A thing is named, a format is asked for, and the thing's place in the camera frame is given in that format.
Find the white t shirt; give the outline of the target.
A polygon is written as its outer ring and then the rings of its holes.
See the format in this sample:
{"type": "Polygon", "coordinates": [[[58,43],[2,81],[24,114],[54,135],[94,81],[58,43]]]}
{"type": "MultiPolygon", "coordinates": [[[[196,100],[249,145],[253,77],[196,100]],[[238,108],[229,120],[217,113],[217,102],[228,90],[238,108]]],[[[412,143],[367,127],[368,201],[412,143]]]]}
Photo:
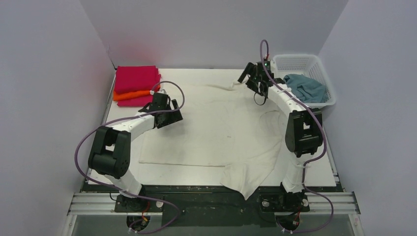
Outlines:
{"type": "Polygon", "coordinates": [[[154,184],[222,185],[249,198],[261,185],[279,186],[282,115],[270,101],[258,106],[244,86],[183,85],[183,120],[148,131],[141,164],[166,167],[154,184]]]}

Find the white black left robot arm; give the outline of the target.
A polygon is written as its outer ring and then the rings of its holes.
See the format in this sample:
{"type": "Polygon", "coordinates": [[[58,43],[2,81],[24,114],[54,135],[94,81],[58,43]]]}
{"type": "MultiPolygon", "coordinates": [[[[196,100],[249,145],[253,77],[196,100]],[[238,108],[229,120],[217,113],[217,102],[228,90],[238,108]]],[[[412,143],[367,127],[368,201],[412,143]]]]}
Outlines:
{"type": "Polygon", "coordinates": [[[143,210],[147,198],[142,194],[143,184],[129,169],[132,142],[148,131],[181,121],[180,109],[176,99],[157,92],[134,116],[102,125],[95,132],[88,166],[128,197],[127,204],[134,211],[143,210]]]}

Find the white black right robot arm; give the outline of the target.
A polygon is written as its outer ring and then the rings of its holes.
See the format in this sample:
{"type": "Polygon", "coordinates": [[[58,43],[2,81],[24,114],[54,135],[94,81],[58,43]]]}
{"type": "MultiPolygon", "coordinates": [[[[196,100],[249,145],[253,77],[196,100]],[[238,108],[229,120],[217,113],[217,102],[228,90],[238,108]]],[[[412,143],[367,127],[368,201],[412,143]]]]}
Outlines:
{"type": "Polygon", "coordinates": [[[290,153],[287,170],[282,181],[285,193],[279,195],[278,204],[285,211],[292,210],[298,199],[295,193],[304,191],[307,163],[323,144],[322,113],[309,108],[292,93],[284,80],[275,78],[270,61],[249,62],[238,78],[255,94],[277,105],[285,116],[284,150],[290,153]]]}

